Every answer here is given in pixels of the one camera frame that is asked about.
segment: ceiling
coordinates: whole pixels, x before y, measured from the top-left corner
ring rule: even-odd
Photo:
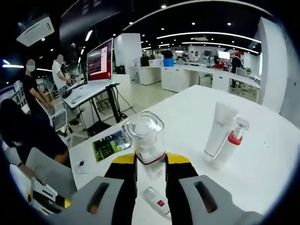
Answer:
[[[74,3],[76,0],[44,0],[44,1],[8,1],[6,7],[9,11],[6,12],[6,25],[7,31],[6,42],[1,49],[1,59],[6,59],[10,64],[24,65],[30,58],[36,61],[37,68],[51,69],[52,61],[56,58],[58,53],[61,53],[61,43],[59,41],[59,27],[60,16]],[[198,2],[185,4],[178,7],[170,7],[157,12],[145,19],[132,24],[125,29],[129,22],[135,22],[143,16],[161,9],[162,4],[171,6],[173,4],[186,2],[185,0],[128,0],[128,7],[122,13],[117,14],[101,23],[97,24],[93,29],[93,33],[88,42],[85,42],[86,33],[74,37],[73,42],[76,44],[77,55],[80,56],[80,51],[85,46],[85,52],[82,56],[82,60],[85,60],[86,53],[96,47],[100,42],[104,42],[113,37],[113,34],[121,34],[122,32],[137,32],[144,34],[141,37],[144,43],[142,48],[148,47],[157,49],[161,42],[169,43],[172,46],[187,46],[182,42],[193,41],[191,38],[201,37],[202,35],[182,35],[177,37],[168,37],[158,40],[157,37],[183,33],[183,32],[200,32],[200,31],[213,31],[224,32],[242,35],[253,38],[256,31],[259,19],[261,16],[272,19],[271,16],[266,13],[254,9],[249,6],[211,1],[211,2]],[[244,1],[256,4],[271,12],[268,1]],[[21,10],[20,13],[15,13],[15,6],[18,6]],[[41,15],[47,13],[50,15],[55,32],[45,38],[45,41],[39,41],[31,47],[25,47],[24,45],[16,41],[18,23],[29,18],[30,15]],[[223,43],[229,45],[236,45],[240,47],[248,48],[251,45],[251,41],[240,38],[231,37],[226,35],[205,35],[212,42]],[[255,51],[260,52],[260,45],[257,45]],[[0,83],[6,84],[6,82],[13,82],[16,77],[23,74],[22,69],[12,69],[8,72],[7,69],[1,68],[2,78]],[[37,75],[51,75],[49,72],[39,71]]]

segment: monitor screen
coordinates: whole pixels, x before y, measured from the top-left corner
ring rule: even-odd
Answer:
[[[111,79],[113,39],[102,43],[87,54],[88,81]]]
[[[219,58],[221,58],[221,59],[229,60],[229,59],[230,59],[230,52],[222,52],[222,51],[219,51],[219,52],[218,52],[218,56],[219,56]]]

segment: gray gripper pad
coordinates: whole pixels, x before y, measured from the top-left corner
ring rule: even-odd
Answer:
[[[234,205],[231,194],[208,176],[184,178],[179,182],[187,197],[193,225],[256,225],[263,218]],[[206,207],[204,202],[210,202],[210,206]]]
[[[124,180],[95,177],[87,185],[73,194],[71,205],[59,214],[51,214],[46,219],[56,225],[111,225],[113,209]],[[88,212],[88,206],[99,188],[107,188],[96,214]]]

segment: red label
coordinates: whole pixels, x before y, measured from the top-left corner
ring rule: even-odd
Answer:
[[[160,207],[162,207],[165,203],[163,200],[159,200],[158,203],[157,203]]]

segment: face mask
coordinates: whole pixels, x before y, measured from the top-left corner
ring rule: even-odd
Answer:
[[[29,72],[32,72],[36,68],[36,66],[26,66],[26,68]]]

